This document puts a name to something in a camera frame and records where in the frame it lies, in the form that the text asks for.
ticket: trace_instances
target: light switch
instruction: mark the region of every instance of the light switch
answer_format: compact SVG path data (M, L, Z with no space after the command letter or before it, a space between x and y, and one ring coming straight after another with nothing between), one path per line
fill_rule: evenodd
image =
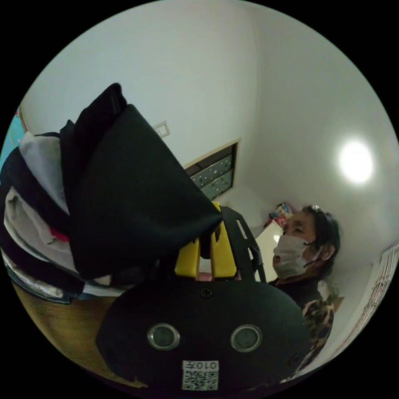
M162 137L162 138L170 135L166 121L154 126L154 130L158 133L159 137Z

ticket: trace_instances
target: face mask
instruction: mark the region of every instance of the face mask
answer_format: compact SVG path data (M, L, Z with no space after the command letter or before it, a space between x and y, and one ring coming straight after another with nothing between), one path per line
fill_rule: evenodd
M280 262L273 266L278 279L284 280L305 274L306 266L318 258L318 254L311 262L303 258L303 253L308 245L309 243L302 238L293 236L280 237L277 247L273 250L274 254L280 257Z

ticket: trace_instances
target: light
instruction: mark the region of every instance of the light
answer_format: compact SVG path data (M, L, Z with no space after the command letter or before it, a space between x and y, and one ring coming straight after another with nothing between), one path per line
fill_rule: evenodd
M351 142L341 152L340 166L345 177L353 183L364 183L373 170L373 161L367 147Z

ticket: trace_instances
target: yellow clamp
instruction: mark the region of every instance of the yellow clamp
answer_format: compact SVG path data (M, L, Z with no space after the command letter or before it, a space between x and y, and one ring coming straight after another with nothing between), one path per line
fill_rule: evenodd
M215 207L221 212L220 204L213 202ZM230 246L227 230L222 221L219 225L217 239L216 233L211 236L211 268L212 278L234 277L237 271L232 248ZM180 277L198 278L198 266L200 263L200 240L190 242L179 252L177 258L175 273Z

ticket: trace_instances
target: woman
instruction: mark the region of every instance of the woman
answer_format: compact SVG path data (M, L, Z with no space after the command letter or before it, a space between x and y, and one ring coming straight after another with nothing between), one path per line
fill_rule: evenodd
M339 249L337 221L317 206L306 206L288 219L274 249L277 279L270 284L299 305L311 336L310 353L294 375L317 357L333 327L334 306L323 300L318 283L331 273Z

